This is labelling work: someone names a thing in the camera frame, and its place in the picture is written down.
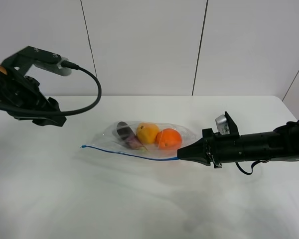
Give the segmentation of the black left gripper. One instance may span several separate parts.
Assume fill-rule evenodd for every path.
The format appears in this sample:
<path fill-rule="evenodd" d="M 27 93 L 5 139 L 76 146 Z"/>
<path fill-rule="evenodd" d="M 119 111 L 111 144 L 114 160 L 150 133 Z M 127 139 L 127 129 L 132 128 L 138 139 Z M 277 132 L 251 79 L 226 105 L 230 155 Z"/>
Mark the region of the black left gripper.
<path fill-rule="evenodd" d="M 39 82 L 22 75 L 15 68 L 0 65 L 0 105 L 19 110 L 59 112 L 59 103 L 52 97 L 46 98 L 39 89 Z M 66 117 L 36 117 L 32 123 L 38 126 L 62 127 Z"/>

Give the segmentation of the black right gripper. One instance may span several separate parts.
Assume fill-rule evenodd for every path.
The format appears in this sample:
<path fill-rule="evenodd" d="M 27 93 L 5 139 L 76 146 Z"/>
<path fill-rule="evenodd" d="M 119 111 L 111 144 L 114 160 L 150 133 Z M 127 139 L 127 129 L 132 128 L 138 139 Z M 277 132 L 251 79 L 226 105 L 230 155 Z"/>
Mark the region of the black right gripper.
<path fill-rule="evenodd" d="M 244 161 L 243 146 L 238 132 L 230 134 L 214 133 L 211 128 L 202 130 L 203 139 L 177 150 L 177 158 L 222 168 L 224 163 Z"/>

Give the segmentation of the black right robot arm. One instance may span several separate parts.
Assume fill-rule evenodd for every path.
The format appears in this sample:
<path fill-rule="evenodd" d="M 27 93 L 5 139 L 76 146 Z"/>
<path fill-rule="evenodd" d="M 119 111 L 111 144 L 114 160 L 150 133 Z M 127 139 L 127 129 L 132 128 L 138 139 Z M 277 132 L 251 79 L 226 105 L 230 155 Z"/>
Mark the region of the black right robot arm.
<path fill-rule="evenodd" d="M 270 161 L 299 161 L 299 120 L 273 131 L 240 135 L 228 113 L 216 120 L 218 132 L 203 129 L 202 138 L 177 151 L 180 160 L 222 168 L 224 163 L 251 161 L 252 167 Z"/>

